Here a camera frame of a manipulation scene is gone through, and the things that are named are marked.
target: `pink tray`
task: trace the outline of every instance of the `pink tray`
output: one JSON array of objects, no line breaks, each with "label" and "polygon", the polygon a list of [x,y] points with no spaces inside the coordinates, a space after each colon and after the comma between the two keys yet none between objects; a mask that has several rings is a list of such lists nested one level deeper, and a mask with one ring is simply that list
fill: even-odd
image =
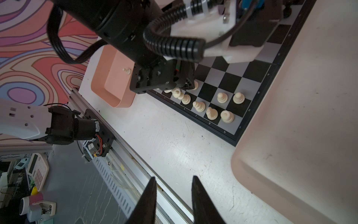
[{"label": "pink tray", "polygon": [[130,107],[135,96],[129,90],[132,74],[129,75],[122,69],[133,70],[133,67],[132,60],[111,45],[106,45],[91,82],[92,91],[112,107]]}]

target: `blue connector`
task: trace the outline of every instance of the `blue connector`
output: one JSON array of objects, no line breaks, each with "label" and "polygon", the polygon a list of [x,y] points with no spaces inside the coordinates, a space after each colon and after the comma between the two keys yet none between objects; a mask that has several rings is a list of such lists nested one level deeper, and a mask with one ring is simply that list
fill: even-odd
[{"label": "blue connector", "polygon": [[[258,0],[258,4],[256,5],[256,8],[259,9],[262,7],[265,0]],[[241,7],[243,9],[248,9],[250,7],[252,0],[242,0]]]}]

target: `yellow object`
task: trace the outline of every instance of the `yellow object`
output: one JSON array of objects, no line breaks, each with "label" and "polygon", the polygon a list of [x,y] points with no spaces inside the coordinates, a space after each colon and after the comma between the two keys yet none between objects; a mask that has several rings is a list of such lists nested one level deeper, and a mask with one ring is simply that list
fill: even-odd
[{"label": "yellow object", "polygon": [[39,192],[37,191],[37,187],[34,186],[31,191],[31,195],[37,195]]}]

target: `psychedelic patterned backdrop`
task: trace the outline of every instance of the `psychedelic patterned backdrop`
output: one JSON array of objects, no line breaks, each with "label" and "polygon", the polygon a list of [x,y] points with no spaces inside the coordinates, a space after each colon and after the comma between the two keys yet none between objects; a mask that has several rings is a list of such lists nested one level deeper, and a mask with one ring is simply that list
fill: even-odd
[{"label": "psychedelic patterned backdrop", "polygon": [[[52,2],[0,0],[0,97],[25,104],[67,103],[79,87],[88,62],[65,64],[46,35]],[[64,13],[59,36],[77,57],[97,39],[95,33]]]}]

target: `gray marble surface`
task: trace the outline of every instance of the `gray marble surface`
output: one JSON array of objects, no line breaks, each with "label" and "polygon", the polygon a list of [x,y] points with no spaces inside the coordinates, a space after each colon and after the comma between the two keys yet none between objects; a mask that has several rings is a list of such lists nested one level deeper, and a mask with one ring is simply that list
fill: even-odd
[{"label": "gray marble surface", "polygon": [[54,223],[114,224],[127,218],[92,163],[85,163],[76,142],[54,146],[42,193],[57,203]]}]

